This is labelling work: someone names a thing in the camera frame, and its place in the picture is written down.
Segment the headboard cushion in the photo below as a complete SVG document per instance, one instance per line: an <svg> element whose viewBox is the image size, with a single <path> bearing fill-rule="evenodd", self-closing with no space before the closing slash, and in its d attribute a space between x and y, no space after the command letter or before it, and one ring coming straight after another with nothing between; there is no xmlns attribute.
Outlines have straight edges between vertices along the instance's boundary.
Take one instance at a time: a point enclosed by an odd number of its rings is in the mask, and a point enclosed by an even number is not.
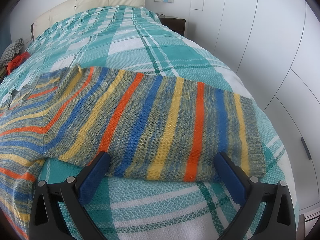
<svg viewBox="0 0 320 240"><path fill-rule="evenodd" d="M144 7L145 0L68 0L46 11L33 22L33 37L38 37L54 23L78 12L102 6L129 5Z"/></svg>

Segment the headboard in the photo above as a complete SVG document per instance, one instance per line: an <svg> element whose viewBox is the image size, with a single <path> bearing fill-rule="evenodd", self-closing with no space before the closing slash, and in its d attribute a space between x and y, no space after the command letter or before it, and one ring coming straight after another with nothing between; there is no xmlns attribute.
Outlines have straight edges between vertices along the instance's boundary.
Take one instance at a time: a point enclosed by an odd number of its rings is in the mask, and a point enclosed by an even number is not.
<svg viewBox="0 0 320 240"><path fill-rule="evenodd" d="M68 0L40 15L31 25L32 40L54 23L95 7L129 5L144 7L145 0Z"/></svg>

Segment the white wardrobe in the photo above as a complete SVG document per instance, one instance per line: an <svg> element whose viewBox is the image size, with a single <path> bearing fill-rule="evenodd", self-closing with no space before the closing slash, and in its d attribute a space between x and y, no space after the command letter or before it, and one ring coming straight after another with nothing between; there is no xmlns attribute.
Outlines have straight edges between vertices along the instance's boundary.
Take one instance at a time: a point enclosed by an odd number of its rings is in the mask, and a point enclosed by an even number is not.
<svg viewBox="0 0 320 240"><path fill-rule="evenodd" d="M318 19L305 0L198 0L195 8L190 9L187 37L237 73L287 150L300 213L317 208Z"/></svg>

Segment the striped sweater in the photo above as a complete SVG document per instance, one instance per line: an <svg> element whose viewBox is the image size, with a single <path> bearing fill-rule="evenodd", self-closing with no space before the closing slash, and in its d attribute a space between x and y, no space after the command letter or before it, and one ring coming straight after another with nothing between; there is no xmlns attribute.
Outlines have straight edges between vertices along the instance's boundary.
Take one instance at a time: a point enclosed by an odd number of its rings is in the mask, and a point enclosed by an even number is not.
<svg viewBox="0 0 320 240"><path fill-rule="evenodd" d="M76 65L42 74L1 106L0 207L27 227L45 158L85 166L100 151L111 156L108 176L214 181L220 151L248 175L265 174L251 99L180 77Z"/></svg>

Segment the brown nightstand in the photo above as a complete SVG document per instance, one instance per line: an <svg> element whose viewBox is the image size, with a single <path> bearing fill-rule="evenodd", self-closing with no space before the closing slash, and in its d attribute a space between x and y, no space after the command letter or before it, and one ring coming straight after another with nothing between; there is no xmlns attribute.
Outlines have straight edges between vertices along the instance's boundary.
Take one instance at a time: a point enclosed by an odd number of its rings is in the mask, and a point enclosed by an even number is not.
<svg viewBox="0 0 320 240"><path fill-rule="evenodd" d="M170 30L179 33L184 36L184 28L186 26L186 20L174 16L159 16L161 23L167 26Z"/></svg>

